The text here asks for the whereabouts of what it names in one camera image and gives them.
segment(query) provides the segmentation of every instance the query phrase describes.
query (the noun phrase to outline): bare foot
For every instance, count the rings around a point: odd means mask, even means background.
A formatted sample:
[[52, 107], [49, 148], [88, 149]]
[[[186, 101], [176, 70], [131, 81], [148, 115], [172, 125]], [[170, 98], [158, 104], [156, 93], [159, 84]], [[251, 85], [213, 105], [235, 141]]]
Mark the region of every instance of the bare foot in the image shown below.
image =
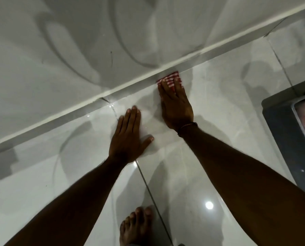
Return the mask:
[[131, 243], [140, 246], [147, 246], [151, 233], [151, 222], [153, 211], [147, 207], [135, 209], [122, 223], [120, 227], [119, 244], [127, 246]]

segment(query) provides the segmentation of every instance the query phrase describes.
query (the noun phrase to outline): black string bracelet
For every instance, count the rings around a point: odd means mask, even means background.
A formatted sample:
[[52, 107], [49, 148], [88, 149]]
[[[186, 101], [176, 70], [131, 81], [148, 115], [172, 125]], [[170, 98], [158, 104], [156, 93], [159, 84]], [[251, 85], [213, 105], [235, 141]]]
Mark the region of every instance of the black string bracelet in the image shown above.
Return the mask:
[[178, 135], [178, 136], [180, 136], [181, 129], [183, 129], [184, 127], [189, 126], [189, 125], [195, 125], [196, 127], [198, 127], [198, 124], [197, 124], [197, 123], [195, 123], [195, 122], [185, 124], [185, 125], [183, 125], [181, 128], [179, 128], [179, 129], [178, 129], [178, 131], [177, 131], [177, 135]]

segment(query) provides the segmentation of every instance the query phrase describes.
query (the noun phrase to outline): person's right arm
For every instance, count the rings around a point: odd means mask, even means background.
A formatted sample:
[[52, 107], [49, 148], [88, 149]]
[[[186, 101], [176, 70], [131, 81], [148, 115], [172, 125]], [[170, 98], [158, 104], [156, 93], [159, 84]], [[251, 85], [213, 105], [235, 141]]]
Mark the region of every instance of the person's right arm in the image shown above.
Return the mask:
[[305, 245], [305, 192], [195, 125], [185, 91], [159, 86], [163, 119], [179, 131], [244, 231], [259, 245]]

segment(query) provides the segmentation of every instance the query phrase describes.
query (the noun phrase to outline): toe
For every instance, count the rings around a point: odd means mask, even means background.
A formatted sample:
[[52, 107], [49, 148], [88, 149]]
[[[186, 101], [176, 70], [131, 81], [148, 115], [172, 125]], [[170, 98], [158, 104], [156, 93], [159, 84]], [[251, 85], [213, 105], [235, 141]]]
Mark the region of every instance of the toe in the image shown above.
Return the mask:
[[125, 232], [125, 221], [123, 221], [121, 223], [121, 227], [119, 227], [119, 233], [120, 233], [121, 236], [124, 235], [124, 232]]
[[132, 212], [132, 213], [130, 214], [130, 225], [131, 225], [131, 226], [135, 225], [135, 220], [136, 220], [135, 218], [136, 218], [135, 213]]
[[150, 227], [151, 226], [151, 223], [153, 221], [153, 211], [150, 207], [147, 207], [145, 210], [144, 210], [144, 225], [145, 227]]
[[136, 215], [136, 221], [140, 224], [143, 224], [144, 218], [143, 218], [143, 208], [138, 207], [135, 209], [135, 215]]
[[125, 219], [125, 229], [128, 230], [130, 228], [130, 217]]

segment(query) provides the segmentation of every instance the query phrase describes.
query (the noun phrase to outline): red checkered cloth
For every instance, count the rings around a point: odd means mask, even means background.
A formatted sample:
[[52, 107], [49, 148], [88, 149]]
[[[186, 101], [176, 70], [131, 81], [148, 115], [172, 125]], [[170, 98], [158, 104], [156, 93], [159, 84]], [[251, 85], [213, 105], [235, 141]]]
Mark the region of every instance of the red checkered cloth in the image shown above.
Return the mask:
[[178, 71], [173, 72], [172, 74], [170, 74], [170, 75], [168, 75], [168, 76], [166, 76], [164, 78], [159, 79], [156, 83], [157, 83], [157, 85], [161, 85], [163, 79], [166, 79], [168, 87], [170, 87], [172, 89], [172, 91], [175, 92], [175, 88], [174, 88], [174, 79], [175, 78], [177, 78], [179, 83], [180, 83], [180, 85], [182, 85], [182, 80], [181, 80], [181, 78], [179, 76], [179, 72]]

